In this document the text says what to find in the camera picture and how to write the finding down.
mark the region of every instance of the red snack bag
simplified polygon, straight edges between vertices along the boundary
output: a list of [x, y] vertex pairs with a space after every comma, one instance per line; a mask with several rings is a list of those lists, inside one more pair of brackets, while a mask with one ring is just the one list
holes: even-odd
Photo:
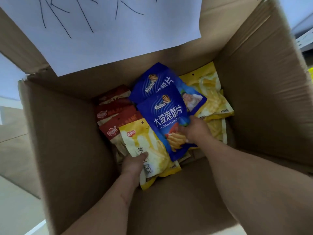
[[120, 85], [112, 90], [107, 91], [104, 94], [96, 96], [92, 99], [92, 101], [95, 105], [103, 105], [111, 103], [119, 98], [129, 97], [130, 94], [131, 91], [128, 89], [127, 86]]
[[[134, 122], [136, 120], [142, 119], [143, 116], [136, 108], [132, 106], [128, 106], [122, 112], [120, 112], [117, 116], [110, 119], [108, 122], [100, 126], [100, 130], [104, 133], [104, 135], [113, 143], [118, 151], [123, 155], [128, 155], [128, 150], [123, 142], [123, 138], [120, 134], [119, 127]], [[117, 163], [121, 163], [122, 158], [117, 158]]]
[[131, 105], [132, 103], [128, 98], [120, 98], [111, 103], [96, 106], [95, 114], [98, 125], [103, 125]]

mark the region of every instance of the person's right hand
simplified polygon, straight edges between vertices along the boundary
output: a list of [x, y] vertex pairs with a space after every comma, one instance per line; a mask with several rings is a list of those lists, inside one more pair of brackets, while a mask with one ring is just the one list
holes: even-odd
[[179, 126], [178, 131], [186, 135], [188, 142], [199, 144], [201, 139], [212, 137], [207, 123], [195, 116], [190, 116], [190, 124], [186, 127]]

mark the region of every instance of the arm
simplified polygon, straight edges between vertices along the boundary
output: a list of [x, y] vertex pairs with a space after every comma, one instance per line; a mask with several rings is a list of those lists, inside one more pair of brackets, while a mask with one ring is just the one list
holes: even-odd
[[148, 153], [143, 153], [135, 158], [126, 157], [122, 164], [122, 173], [111, 188], [63, 235], [126, 234], [128, 208], [135, 188], [139, 185], [139, 174], [147, 155]]
[[180, 127], [210, 162], [226, 206], [248, 234], [311, 234], [313, 180], [214, 139], [202, 120]]

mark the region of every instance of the cardboard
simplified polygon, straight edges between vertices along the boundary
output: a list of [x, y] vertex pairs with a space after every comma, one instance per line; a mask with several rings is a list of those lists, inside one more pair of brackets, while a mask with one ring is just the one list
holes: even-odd
[[[0, 51], [36, 69], [38, 53], [23, 46]], [[252, 154], [313, 166], [313, 92], [304, 60], [276, 0], [203, 0], [201, 39], [57, 78], [41, 70], [19, 82], [50, 234], [61, 234], [92, 207], [117, 176], [101, 140], [90, 99], [133, 81], [156, 62], [185, 74], [214, 60], [235, 110], [230, 144]], [[129, 234], [209, 234], [235, 223], [219, 197], [203, 153], [182, 172], [137, 190]]]

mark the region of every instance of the white paper sign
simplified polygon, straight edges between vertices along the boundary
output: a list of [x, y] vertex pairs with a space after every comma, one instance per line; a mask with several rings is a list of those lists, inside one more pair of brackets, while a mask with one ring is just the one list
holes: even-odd
[[202, 0], [0, 0], [58, 76], [200, 38]]

